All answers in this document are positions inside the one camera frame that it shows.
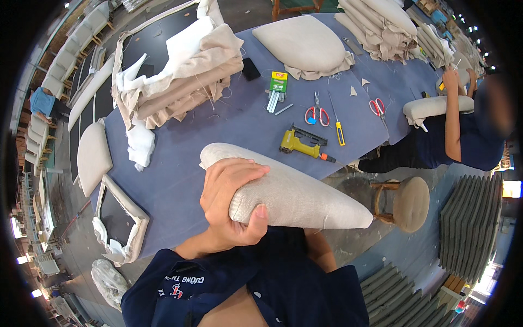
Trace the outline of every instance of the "scissors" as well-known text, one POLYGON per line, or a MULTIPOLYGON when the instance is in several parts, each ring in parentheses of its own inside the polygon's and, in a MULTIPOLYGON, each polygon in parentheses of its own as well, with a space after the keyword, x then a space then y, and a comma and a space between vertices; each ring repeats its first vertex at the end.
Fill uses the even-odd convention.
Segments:
POLYGON ((310 107, 305 112, 305 122, 307 124, 314 125, 316 123, 316 110, 318 110, 320 113, 320 124, 323 127, 327 127, 331 120, 329 119, 327 112, 323 108, 320 107, 320 92, 314 91, 314 106, 310 107))
POLYGON ((385 126, 385 129, 388 133, 389 128, 387 127, 387 124, 385 122, 385 106, 383 105, 383 101, 380 98, 376 98, 376 101, 371 100, 369 101, 369 107, 370 111, 372 111, 373 114, 381 118, 381 121, 383 122, 383 125, 385 126))

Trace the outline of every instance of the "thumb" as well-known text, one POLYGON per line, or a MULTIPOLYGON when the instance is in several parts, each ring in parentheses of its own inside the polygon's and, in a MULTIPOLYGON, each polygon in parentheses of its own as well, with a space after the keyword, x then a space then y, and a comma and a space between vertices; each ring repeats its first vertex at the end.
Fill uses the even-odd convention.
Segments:
POLYGON ((264 204, 257 205, 251 213, 249 225, 245 233, 245 242, 251 245, 258 243, 267 233, 268 222, 267 206, 264 204))

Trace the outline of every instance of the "white sneaker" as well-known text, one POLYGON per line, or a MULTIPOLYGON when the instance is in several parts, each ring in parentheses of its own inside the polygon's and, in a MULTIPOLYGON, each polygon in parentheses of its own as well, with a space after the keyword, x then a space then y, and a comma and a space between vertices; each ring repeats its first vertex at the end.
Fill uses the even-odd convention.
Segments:
POLYGON ((352 169, 354 169, 354 170, 356 170, 356 171, 358 171, 358 172, 360 172, 360 173, 363 173, 363 171, 361 171, 361 170, 358 168, 358 166, 359 166, 359 162, 360 162, 360 159, 356 159, 356 160, 354 160, 353 162, 349 163, 349 164, 347 165, 347 167, 350 167, 350 168, 352 168, 352 169))

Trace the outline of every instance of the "round stool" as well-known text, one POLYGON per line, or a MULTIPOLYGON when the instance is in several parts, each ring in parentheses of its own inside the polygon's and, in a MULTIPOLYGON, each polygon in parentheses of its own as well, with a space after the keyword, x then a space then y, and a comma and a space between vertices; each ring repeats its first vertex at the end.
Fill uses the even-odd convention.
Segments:
POLYGON ((402 182, 370 183, 370 186, 378 189, 374 201, 374 217, 384 223, 395 223, 407 233, 413 233, 423 226, 430 201, 428 186, 423 178, 411 177, 402 182), (396 191, 392 214, 380 213, 380 196, 384 189, 396 191))

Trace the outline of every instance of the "concrete floor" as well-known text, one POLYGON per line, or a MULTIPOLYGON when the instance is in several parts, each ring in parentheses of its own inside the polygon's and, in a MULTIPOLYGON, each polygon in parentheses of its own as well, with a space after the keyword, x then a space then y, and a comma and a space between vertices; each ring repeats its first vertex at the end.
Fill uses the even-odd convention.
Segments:
MULTIPOLYGON (((116 31, 104 37, 107 53, 116 48, 118 35, 123 30, 132 29, 155 15, 168 10, 185 0, 154 0, 132 14, 120 10, 115 13, 116 31)), ((254 26, 271 22, 271 2, 255 0, 219 0, 220 9, 225 22, 233 31, 238 32, 254 26)), ((65 226, 88 201, 78 186, 72 185, 69 169, 69 133, 65 126, 57 130, 58 139, 55 144, 55 167, 63 168, 64 173, 53 175, 51 179, 50 198, 56 219, 65 226)), ((360 174, 339 171, 323 180, 323 182, 352 196, 367 208, 372 209, 374 191, 370 188, 371 181, 386 181, 388 179, 403 180, 410 176, 420 176, 431 190, 431 201, 440 203, 450 191, 454 178, 459 174, 481 174, 462 165, 451 167, 447 173, 447 166, 435 170, 416 170, 398 168, 387 174, 360 174), (444 186, 438 186, 445 180, 444 186)), ((384 192, 380 207, 382 210, 392 212, 392 191, 384 192)), ((355 230, 324 230, 329 244, 334 250, 338 266, 354 263, 360 277, 373 273, 376 269, 394 260, 395 264, 403 265, 404 273, 410 274, 419 286, 425 291, 431 291, 444 277, 444 273, 437 264, 437 206, 431 202, 427 227, 420 233, 407 235, 395 228, 395 225, 374 221, 367 229, 355 230)), ((93 210, 88 205, 79 218, 71 225, 66 234, 68 244, 63 249, 61 262, 67 266, 70 273, 76 276, 64 285, 66 292, 75 293, 84 303, 85 309, 93 319, 105 322, 111 327, 124 326, 121 314, 109 307, 100 292, 96 289, 90 275, 92 262, 103 258, 103 247, 97 243, 92 226, 93 210)), ((131 264, 125 264, 118 270, 130 284, 133 284, 143 270, 147 267, 152 257, 142 258, 131 264)))

